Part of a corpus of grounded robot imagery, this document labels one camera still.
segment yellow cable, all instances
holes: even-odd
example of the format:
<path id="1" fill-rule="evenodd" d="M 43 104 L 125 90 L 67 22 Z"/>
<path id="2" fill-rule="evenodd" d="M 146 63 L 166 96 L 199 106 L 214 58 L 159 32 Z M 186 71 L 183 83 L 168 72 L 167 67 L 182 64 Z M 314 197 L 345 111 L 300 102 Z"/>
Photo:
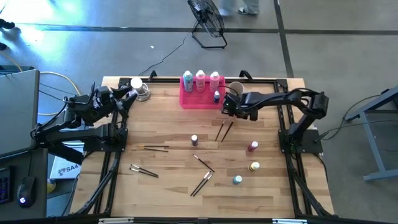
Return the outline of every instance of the yellow cable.
<path id="1" fill-rule="evenodd" d="M 19 66 L 18 63 L 12 57 L 8 56 L 6 53 L 4 53 L 2 51 L 0 51 L 0 54 L 2 56 L 4 56 L 5 58 L 7 58 L 8 60 L 10 60 L 12 63 L 14 63 L 14 65 L 18 67 L 19 71 L 23 72 L 22 69 L 21 69 L 21 66 Z M 58 75 L 58 76 L 60 76 L 62 78 L 65 78 L 66 80 L 68 80 L 73 85 L 73 87 L 75 88 L 77 94 L 79 96 L 81 96 L 81 93 L 80 93 L 79 89 L 77 88 L 77 86 L 75 85 L 75 83 L 72 80 L 70 80 L 70 78 L 68 78 L 66 75 L 62 75 L 62 74 L 59 74 L 57 72 L 40 72 L 40 74 L 52 74 L 52 75 Z M 53 116 L 53 115 L 56 115 L 56 114 L 57 113 L 38 113 L 38 115 L 44 115 L 44 116 Z"/>
<path id="2" fill-rule="evenodd" d="M 6 53 L 0 51 L 0 54 L 3 55 L 3 57 L 5 57 L 6 59 L 10 60 L 12 63 L 14 63 L 14 65 L 16 65 L 19 69 L 19 71 L 22 72 L 21 66 L 18 65 L 18 63 L 10 56 L 8 56 Z"/>

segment electric fan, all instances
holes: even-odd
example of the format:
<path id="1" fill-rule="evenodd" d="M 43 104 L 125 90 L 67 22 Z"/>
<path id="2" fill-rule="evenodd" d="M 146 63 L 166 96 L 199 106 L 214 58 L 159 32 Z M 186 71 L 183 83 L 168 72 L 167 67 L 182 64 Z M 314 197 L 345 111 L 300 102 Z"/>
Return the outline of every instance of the electric fan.
<path id="1" fill-rule="evenodd" d="M 191 7 L 192 13 L 197 19 L 195 26 L 192 29 L 192 37 L 198 42 L 200 47 L 204 49 L 224 49 L 227 46 L 227 42 L 224 37 L 224 21 L 218 12 L 217 7 L 214 5 L 212 0 L 188 0 L 188 4 Z M 196 37 L 193 35 L 199 24 L 206 29 L 212 37 L 222 37 L 225 45 L 223 46 L 204 46 Z"/>

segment pink paint bottle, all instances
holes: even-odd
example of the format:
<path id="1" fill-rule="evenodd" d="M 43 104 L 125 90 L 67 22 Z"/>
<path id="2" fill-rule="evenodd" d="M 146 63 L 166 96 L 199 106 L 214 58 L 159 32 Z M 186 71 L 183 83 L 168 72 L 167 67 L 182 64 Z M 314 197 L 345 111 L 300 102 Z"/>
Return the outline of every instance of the pink paint bottle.
<path id="1" fill-rule="evenodd" d="M 257 147 L 259 147 L 259 143 L 256 142 L 256 141 L 253 141 L 253 142 L 249 145 L 248 151 L 249 151 L 249 152 L 252 152 L 252 151 L 256 150 Z"/>
<path id="2" fill-rule="evenodd" d="M 205 91 L 206 74 L 202 70 L 199 70 L 196 74 L 196 78 L 198 92 Z"/>
<path id="3" fill-rule="evenodd" d="M 220 84 L 220 75 L 218 72 L 213 72 L 210 75 L 210 92 L 214 93 Z"/>

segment shoe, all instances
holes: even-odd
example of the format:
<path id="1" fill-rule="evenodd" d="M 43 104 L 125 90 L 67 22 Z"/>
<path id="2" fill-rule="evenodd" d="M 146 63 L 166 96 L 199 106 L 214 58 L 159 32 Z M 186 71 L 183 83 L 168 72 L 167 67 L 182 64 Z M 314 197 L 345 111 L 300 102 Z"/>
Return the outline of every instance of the shoe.
<path id="1" fill-rule="evenodd" d="M 7 45 L 4 43 L 0 43 L 0 50 L 5 50 L 7 48 Z"/>
<path id="2" fill-rule="evenodd" d="M 250 16 L 256 16 L 256 15 L 257 15 L 257 13 L 248 13 L 248 12 L 246 12 L 246 11 L 244 10 L 244 7 L 240 7 L 240 8 L 238 9 L 238 13 L 239 13 L 240 15 L 250 15 Z"/>
<path id="3" fill-rule="evenodd" d="M 0 28 L 5 28 L 5 29 L 12 29 L 15 27 L 15 23 L 13 22 L 6 22 L 3 19 L 0 19 Z"/>
<path id="4" fill-rule="evenodd" d="M 227 10 L 225 10 L 225 9 L 219 9 L 218 12 L 220 12 L 220 15 L 221 15 L 222 17 L 228 17 L 228 16 L 231 15 L 231 13 L 229 13 L 229 12 L 228 12 Z"/>

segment laptop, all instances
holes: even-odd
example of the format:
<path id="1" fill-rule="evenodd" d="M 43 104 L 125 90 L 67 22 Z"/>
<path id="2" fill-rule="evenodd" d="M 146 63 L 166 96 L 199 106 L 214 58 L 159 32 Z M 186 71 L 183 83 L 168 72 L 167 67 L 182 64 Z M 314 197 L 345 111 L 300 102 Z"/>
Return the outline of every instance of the laptop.
<path id="1" fill-rule="evenodd" d="M 0 157 L 32 150 L 37 123 L 38 70 L 0 76 Z"/>

